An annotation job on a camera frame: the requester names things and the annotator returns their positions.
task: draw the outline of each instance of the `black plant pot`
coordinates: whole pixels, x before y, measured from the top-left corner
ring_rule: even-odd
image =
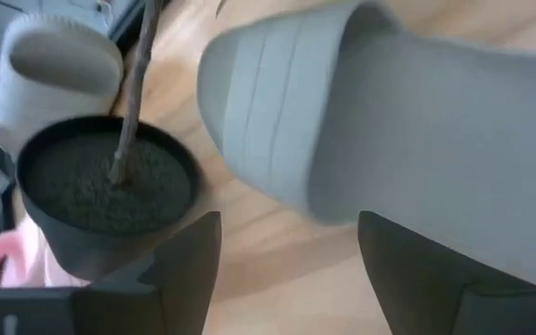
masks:
[[[190,153],[164,131],[140,123],[137,141],[153,143],[156,148],[160,148],[162,154],[172,156],[184,172],[178,182],[181,185],[180,190],[187,188],[187,192],[183,192],[183,197],[186,198],[179,199],[179,204],[172,209],[170,218],[155,227],[140,227],[136,231],[105,231],[80,226],[78,222],[68,221],[50,210],[47,207],[47,201],[50,199],[39,199],[39,194],[34,191],[34,184],[39,182],[34,173],[39,171],[42,174],[44,164],[41,162],[44,161],[44,153],[58,152],[57,148],[63,151],[65,149],[62,143],[87,136],[110,135],[118,138],[122,122],[122,118],[108,116],[88,116],[62,121],[47,127],[30,139],[18,158],[16,173],[26,212],[42,229],[61,268],[78,278],[91,281],[99,279],[154,247],[170,233],[174,223],[185,215],[198,193],[199,173]],[[110,154],[109,159],[113,156],[113,153],[101,154]],[[172,203],[167,201],[165,205],[171,206]]]

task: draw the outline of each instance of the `plant pot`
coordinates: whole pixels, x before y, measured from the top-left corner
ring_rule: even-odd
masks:
[[[85,280],[101,278],[154,247],[198,191],[199,173],[188,151],[143,123],[132,151],[141,166],[133,170],[131,183],[112,186],[106,172],[97,175],[97,169],[107,168],[100,167],[97,156],[110,166],[114,149],[108,146],[117,144],[110,138],[118,140],[122,122],[106,116],[59,122],[31,138],[18,158],[18,184],[28,215],[43,230],[61,268]]]
[[[0,50],[0,146],[16,156],[53,122],[107,115],[123,74],[119,49],[87,26],[49,15],[16,18]]]

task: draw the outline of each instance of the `plant stem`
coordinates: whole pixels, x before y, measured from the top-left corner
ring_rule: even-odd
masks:
[[[162,6],[163,0],[146,0],[144,18],[141,23],[140,41],[136,49],[134,65],[131,68],[131,88],[127,96],[127,114],[123,120],[119,145],[115,151],[113,166],[109,172],[109,179],[114,185],[120,185],[128,178],[127,161],[134,140],[136,140],[136,131],[140,120],[142,86],[146,68],[150,62]]]

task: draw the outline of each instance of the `pot rim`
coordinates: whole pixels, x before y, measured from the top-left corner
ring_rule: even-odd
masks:
[[[193,207],[194,202],[198,196],[199,189],[200,189],[200,171],[199,167],[197,166],[194,157],[192,154],[181,144],[179,141],[177,141],[175,138],[173,138],[171,135],[166,133],[164,130],[152,126],[150,124],[144,123],[142,121],[138,124],[138,135],[142,138],[144,138],[146,141],[152,141],[153,143],[159,145],[163,150],[165,150],[168,154],[171,154],[175,160],[179,162],[183,170],[185,171],[185,174],[187,175],[187,178],[190,183],[190,196],[188,199],[188,202],[186,206],[183,207],[183,209],[179,212],[178,215],[175,216],[174,219],[170,220],[166,225],[151,228],[148,230],[142,230],[138,232],[122,232],[122,233],[108,233],[108,232],[102,232],[102,231],[96,231],[96,230],[88,230],[82,227],[79,227],[77,225],[70,224],[69,222],[63,221],[61,219],[58,219],[54,215],[51,215],[48,213],[44,208],[42,208],[38,203],[36,203],[33,198],[30,196],[30,194],[26,191],[26,176],[28,174],[28,171],[30,171],[31,162],[29,161],[30,158],[32,158],[35,155],[38,155],[41,150],[45,147],[48,147],[49,145],[54,145],[56,141],[62,141],[66,140],[72,137],[72,135],[59,135],[60,130],[63,129],[63,133],[68,132],[68,128],[71,129],[72,127],[76,127],[76,130],[79,129],[80,125],[87,125],[90,123],[89,129],[90,131],[84,132],[84,134],[91,134],[91,133],[97,133],[97,131],[93,131],[92,128],[96,127],[92,123],[104,123],[104,122],[114,122],[118,123],[119,127],[117,128],[117,132],[121,131],[121,124],[123,122],[123,116],[114,116],[114,115],[88,115],[88,116],[79,116],[67,120],[62,120],[60,122],[56,122],[48,127],[43,128],[42,130],[36,132],[30,139],[26,141],[26,143],[22,146],[20,153],[18,155],[18,159],[16,162],[16,181],[18,184],[18,188],[20,190],[20,194],[22,197],[22,200],[26,202],[26,200],[30,201],[32,205],[40,210],[44,215],[49,217],[50,219],[53,219],[55,221],[60,222],[61,224],[70,227],[72,229],[78,230],[80,232],[83,232],[85,234],[89,235],[100,235],[100,236],[107,236],[107,237],[135,237],[135,236],[142,236],[142,235],[149,235],[158,233],[160,231],[163,231],[167,229],[170,226],[175,225],[179,221],[181,221],[187,214],[187,212]],[[79,131],[75,131],[74,134],[76,136],[79,136],[81,133]],[[26,206],[26,212],[27,215],[30,215],[32,218],[34,215],[31,215],[29,212],[29,207]],[[34,220],[34,222],[40,226],[39,222],[37,220]]]

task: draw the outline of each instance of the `gray slide sandal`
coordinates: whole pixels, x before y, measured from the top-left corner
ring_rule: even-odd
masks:
[[[339,3],[217,37],[198,102],[258,190],[321,221],[376,212],[536,285],[536,55]]]

